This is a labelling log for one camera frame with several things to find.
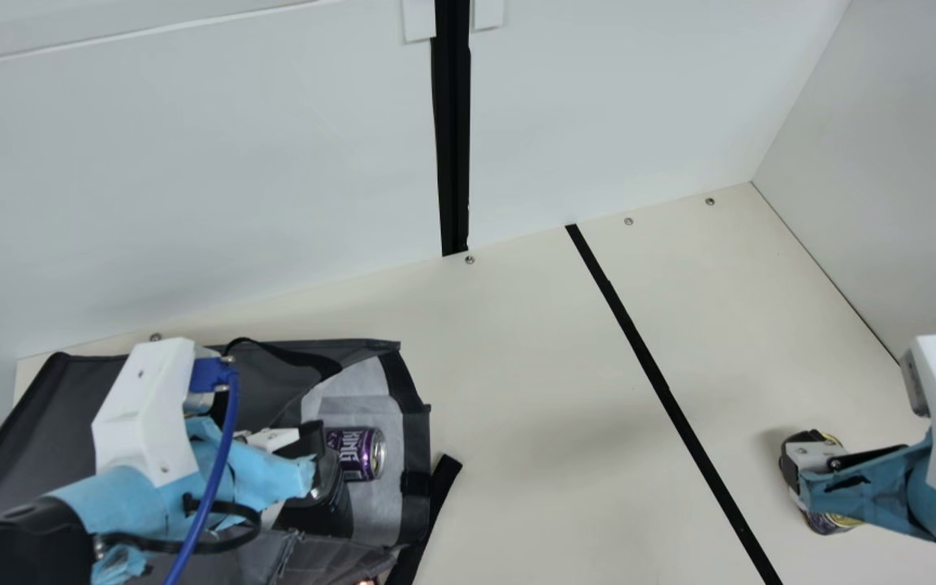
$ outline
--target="purple soda can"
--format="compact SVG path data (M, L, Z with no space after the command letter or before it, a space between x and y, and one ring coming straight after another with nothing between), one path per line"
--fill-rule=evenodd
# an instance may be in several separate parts
M345 481L374 481L385 469L385 435L374 427L327 429L327 446L338 452Z

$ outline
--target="black cable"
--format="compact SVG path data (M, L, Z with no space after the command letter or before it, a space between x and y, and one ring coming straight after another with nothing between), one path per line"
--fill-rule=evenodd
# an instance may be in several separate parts
M183 510L186 514L192 514L193 511L197 511L199 504L201 504L201 501L194 500L193 496L190 496L189 493L183 496ZM245 544L255 540L259 533L262 532L261 516L248 506L230 502L215 502L211 506L211 511L218 512L218 514L240 516L245 519L245 523L242 523L241 526L247 526L249 529L239 536L220 540L219 542L197 542L196 547L193 548L194 555L218 555L219 553L233 551L234 548L244 547ZM141 551L166 555L178 554L179 549L183 547L182 540L158 540L157 538L145 538L123 532L104 534L101 536L101 540L103 540L103 543L106 544L108 548L114 547L116 544L125 544L128 547L139 548Z

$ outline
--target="white floor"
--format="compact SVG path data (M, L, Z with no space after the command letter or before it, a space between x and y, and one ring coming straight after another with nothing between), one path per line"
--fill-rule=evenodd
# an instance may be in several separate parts
M580 228L783 582L936 582L936 545L871 526L818 537L788 502L788 433L868 449L926 425L891 356L750 185ZM432 445L465 464L420 583L760 582L565 231L471 254L157 331L404 341ZM123 353L152 332L68 351ZM18 392L45 358L19 363Z

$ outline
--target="gray fabric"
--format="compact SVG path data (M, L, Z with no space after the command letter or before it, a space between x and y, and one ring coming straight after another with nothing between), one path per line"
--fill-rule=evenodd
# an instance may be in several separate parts
M404 471L404 425L400 405L389 396L378 358L364 360L310 390L301 399L304 419L319 418L324 428L376 427L385 436L382 477L349 482L353 540L391 547L400 540Z
M276 585L352 585L392 569L395 560L383 548L305 534Z

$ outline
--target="bag strap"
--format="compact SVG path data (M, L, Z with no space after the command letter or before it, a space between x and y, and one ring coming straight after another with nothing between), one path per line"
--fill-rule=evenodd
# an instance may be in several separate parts
M421 558L424 557L424 549L431 538L431 529L435 528L436 521L439 519L439 511L446 502L446 496L450 493L453 486L453 480L456 480L457 474L461 473L462 464L450 457L443 455L439 460L435 470L431 474L431 510L428 512L428 534L424 540L418 544L412 544L400 551L400 559L392 568L385 585L412 585L417 577L417 567L421 564Z
M283 349L273 344L263 344L262 341L251 340L249 337L237 337L236 340L230 341L229 344L226 344L226 348L223 349L223 355L230 355L231 349L240 344L257 345L262 351L267 352L267 354L274 356L276 359L281 360L289 366L312 367L313 370L316 370L317 374L320 374L320 382L331 378L332 375L341 373L341 364L328 357L303 352L293 352L291 349Z

